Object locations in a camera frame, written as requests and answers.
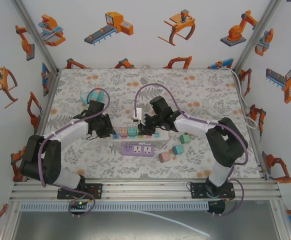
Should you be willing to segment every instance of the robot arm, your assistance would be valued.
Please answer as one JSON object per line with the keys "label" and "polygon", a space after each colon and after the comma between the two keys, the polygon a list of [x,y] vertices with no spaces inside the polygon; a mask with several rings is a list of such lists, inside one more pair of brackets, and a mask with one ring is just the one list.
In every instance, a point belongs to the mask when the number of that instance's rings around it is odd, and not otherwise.
{"label": "robot arm", "polygon": [[[104,109],[104,103],[91,100],[88,110],[78,114],[74,119],[84,119],[101,112]],[[68,145],[80,137],[92,134],[95,131],[99,138],[105,138],[110,134],[115,134],[108,114],[101,114],[94,118],[78,122],[60,131],[54,137],[48,140],[42,151],[42,175],[46,184],[55,184],[70,189],[84,191],[86,188],[84,176],[70,172],[61,167],[61,152]],[[32,135],[26,144],[23,159],[20,165],[22,175],[40,180],[38,169],[38,152],[41,143],[50,136]]]}
{"label": "robot arm", "polygon": [[[140,123],[138,125],[138,134],[152,135],[155,133],[156,128],[164,127],[167,131],[191,133],[207,139],[216,162],[210,176],[206,179],[206,190],[210,196],[218,196],[235,161],[244,153],[244,149],[238,139],[225,128],[188,119],[181,115],[179,111],[173,112],[161,96],[152,99],[150,104],[155,115],[149,116],[145,114],[144,124]],[[247,141],[229,118],[224,117],[218,122],[232,129],[239,135],[244,145],[248,147]]]}

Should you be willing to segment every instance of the white power strip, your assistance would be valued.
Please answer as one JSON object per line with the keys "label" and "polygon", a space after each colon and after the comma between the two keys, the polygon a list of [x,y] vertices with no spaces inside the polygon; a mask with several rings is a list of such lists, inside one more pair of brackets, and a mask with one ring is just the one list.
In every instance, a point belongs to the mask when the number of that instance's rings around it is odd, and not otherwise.
{"label": "white power strip", "polygon": [[137,135],[137,136],[120,136],[121,128],[136,128],[136,127],[114,127],[116,132],[115,135],[110,135],[110,142],[151,142],[151,141],[168,141],[169,140],[169,132],[164,131],[160,128],[157,128],[155,134],[152,136],[148,135]]}

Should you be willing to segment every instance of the electrical socket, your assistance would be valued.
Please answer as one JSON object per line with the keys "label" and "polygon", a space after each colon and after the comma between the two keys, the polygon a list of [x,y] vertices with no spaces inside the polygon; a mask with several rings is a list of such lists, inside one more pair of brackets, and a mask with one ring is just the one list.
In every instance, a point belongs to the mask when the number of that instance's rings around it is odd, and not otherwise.
{"label": "electrical socket", "polygon": [[122,144],[121,154],[123,156],[153,157],[155,147],[152,145]]}

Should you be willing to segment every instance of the power strip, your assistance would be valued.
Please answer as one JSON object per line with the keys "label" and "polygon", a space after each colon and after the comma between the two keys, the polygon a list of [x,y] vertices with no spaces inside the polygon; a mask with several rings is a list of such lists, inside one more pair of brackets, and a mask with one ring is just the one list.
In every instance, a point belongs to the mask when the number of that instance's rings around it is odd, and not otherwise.
{"label": "power strip", "polygon": [[155,134],[152,136],[148,135],[137,135],[137,136],[120,136],[120,129],[125,128],[135,128],[137,127],[114,127],[116,134],[110,135],[110,142],[148,142],[148,141],[168,141],[169,140],[169,132],[157,128]]}
{"label": "power strip", "polygon": [[121,154],[123,156],[153,157],[155,147],[152,145],[122,144]]}

